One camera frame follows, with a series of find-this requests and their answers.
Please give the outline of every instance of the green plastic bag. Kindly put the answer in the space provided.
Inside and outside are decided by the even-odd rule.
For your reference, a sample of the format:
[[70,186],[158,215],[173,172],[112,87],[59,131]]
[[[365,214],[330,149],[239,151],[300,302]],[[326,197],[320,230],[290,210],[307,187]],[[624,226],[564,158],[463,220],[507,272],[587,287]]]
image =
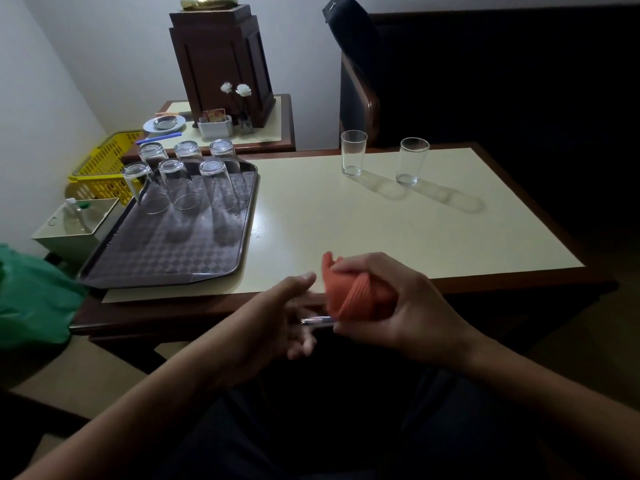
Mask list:
[[41,258],[0,244],[0,350],[64,344],[86,288]]

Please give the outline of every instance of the plastic basket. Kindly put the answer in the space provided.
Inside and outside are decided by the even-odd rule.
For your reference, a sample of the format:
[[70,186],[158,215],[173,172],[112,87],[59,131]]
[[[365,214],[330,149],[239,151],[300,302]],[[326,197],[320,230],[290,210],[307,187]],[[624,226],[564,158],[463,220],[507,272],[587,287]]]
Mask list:
[[116,197],[121,204],[128,204],[133,195],[122,176],[120,157],[140,135],[141,130],[130,130],[108,136],[69,175],[69,182],[76,184],[75,192],[85,199]]

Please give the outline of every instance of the person's left hand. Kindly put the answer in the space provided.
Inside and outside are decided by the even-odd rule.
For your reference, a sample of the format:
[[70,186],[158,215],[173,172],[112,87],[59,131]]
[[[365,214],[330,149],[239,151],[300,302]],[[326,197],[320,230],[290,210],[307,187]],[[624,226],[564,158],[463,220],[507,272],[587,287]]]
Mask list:
[[315,273],[285,278],[191,344],[204,351],[204,356],[211,355],[219,387],[230,388],[251,379],[276,357],[295,360],[311,355],[316,338],[309,327],[300,325],[300,319],[315,313],[290,301],[315,281]]

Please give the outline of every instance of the wooden cabinet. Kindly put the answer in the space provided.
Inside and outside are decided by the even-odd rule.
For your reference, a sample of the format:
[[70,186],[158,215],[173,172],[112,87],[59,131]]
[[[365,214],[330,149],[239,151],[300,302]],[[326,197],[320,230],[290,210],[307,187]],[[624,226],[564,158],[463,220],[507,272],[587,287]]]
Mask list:
[[189,105],[197,121],[203,111],[225,108],[238,114],[242,98],[220,86],[248,84],[245,98],[253,126],[262,128],[275,104],[258,18],[249,5],[222,11],[171,13],[169,28]]

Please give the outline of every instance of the floor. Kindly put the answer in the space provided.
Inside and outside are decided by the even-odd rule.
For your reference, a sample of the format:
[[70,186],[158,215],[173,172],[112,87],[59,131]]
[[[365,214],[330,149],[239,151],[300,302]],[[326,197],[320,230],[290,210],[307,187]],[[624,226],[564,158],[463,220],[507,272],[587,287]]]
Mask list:
[[[529,357],[640,410],[639,237],[640,230],[634,230],[580,238],[620,281],[620,289],[544,339]],[[169,357],[184,345],[163,344],[157,350]],[[17,394],[93,418],[144,376],[86,339],[75,337],[37,373],[27,379],[13,374],[3,382]],[[45,436],[33,460],[60,442]]]

